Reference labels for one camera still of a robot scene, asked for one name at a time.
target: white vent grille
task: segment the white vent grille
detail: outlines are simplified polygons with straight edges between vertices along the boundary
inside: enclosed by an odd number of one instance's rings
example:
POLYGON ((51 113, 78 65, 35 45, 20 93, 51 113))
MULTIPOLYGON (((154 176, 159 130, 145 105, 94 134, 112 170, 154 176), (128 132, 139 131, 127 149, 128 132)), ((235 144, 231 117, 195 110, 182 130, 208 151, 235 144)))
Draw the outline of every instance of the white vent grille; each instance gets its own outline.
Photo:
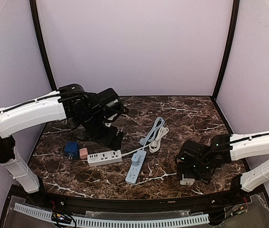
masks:
MULTIPOLYGON (((15 203, 15 211, 31 217, 51 222, 52 212, 34 208, 29 205, 15 203)), ((73 216, 77 227, 80 228, 182 228, 209 223, 208 214, 162 220, 118 221, 73 216)))

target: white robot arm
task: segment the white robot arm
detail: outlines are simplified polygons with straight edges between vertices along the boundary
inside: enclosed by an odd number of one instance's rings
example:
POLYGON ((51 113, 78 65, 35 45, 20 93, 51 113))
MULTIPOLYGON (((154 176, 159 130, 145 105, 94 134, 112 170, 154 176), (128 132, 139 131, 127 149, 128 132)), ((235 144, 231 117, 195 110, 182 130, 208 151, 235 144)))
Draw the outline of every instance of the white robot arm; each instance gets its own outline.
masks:
POLYGON ((111 123, 127 111, 113 89, 93 94, 77 84, 12 107, 0 108, 0 165, 27 193, 37 192, 41 180, 21 158, 12 137, 14 133, 50 121, 72 119, 75 125, 81 124, 85 128, 87 140, 117 150, 123 133, 117 133, 117 128, 111 123))
MULTIPOLYGON (((230 150, 232 161, 269 154, 269 131, 258 134, 234 134, 230 137, 230 141, 232 145, 232 150, 230 150)), ((242 174, 241 189, 250 192, 268 180, 269 160, 257 168, 242 174)))
MULTIPOLYGON (((269 131, 254 134, 218 135, 211 146, 186 141, 177 156, 177 173, 181 184, 191 185, 195 180, 209 181, 216 168, 252 156, 269 154, 269 131)), ((239 174, 233 181, 245 192, 269 180, 269 160, 257 168, 239 174)))

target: power strip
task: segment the power strip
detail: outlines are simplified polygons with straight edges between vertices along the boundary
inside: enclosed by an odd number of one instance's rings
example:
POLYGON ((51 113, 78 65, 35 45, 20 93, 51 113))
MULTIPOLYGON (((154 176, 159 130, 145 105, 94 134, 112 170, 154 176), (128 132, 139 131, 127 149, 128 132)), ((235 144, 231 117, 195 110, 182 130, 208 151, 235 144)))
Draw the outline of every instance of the power strip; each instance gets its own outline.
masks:
POLYGON ((134 185, 138 180, 147 152, 138 150, 131 158, 132 165, 126 176, 126 183, 134 185))
POLYGON ((107 165, 122 161, 120 150, 89 154, 87 159, 89 166, 107 165))

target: purple wall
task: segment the purple wall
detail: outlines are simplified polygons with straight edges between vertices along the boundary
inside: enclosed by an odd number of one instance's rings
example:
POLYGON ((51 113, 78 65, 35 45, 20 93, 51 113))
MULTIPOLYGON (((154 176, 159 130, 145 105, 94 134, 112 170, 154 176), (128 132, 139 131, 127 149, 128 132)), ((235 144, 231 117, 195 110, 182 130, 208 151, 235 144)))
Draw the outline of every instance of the purple wall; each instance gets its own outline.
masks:
MULTIPOLYGON (((50 91, 40 57, 29 1, 0 0, 0 106, 14 105, 50 91)), ((28 160, 41 126, 15 134, 28 160)), ((0 166, 0 215, 12 178, 0 166)))
POLYGON ((58 86, 211 95, 232 0, 47 0, 39 14, 58 86))
MULTIPOLYGON (((235 133, 269 130, 269 0, 240 3, 218 103, 235 133)), ((267 158, 248 161, 254 168, 267 158)), ((269 181, 265 187, 269 194, 269 181)))

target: marble surface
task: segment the marble surface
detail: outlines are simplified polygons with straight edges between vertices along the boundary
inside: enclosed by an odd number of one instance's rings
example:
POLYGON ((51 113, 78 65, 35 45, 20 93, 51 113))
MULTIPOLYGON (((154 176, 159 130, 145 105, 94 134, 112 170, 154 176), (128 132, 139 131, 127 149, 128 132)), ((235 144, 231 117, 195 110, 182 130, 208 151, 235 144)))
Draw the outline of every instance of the marble surface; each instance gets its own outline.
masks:
MULTIPOLYGON (((125 132, 122 153, 140 147, 139 140, 147 135, 157 117, 164 118, 170 129, 160 150, 147 152, 137 185, 125 183, 132 155, 123 157, 123 162, 96 167, 64 157, 65 144, 74 141, 69 134, 73 125, 71 121, 58 121, 47 124, 29 163, 47 191, 99 199, 167 199, 227 190, 232 177, 246 171, 242 161, 236 161, 217 169, 209 185, 202 181, 190 187, 179 184, 175 157, 183 142, 191 139, 209 145, 213 136, 228 133, 209 97, 137 96, 122 100, 130 112, 113 123, 125 132)), ((80 137, 83 132, 80 127, 74 134, 80 137)), ((108 151, 94 142, 79 144, 89 153, 108 151)))

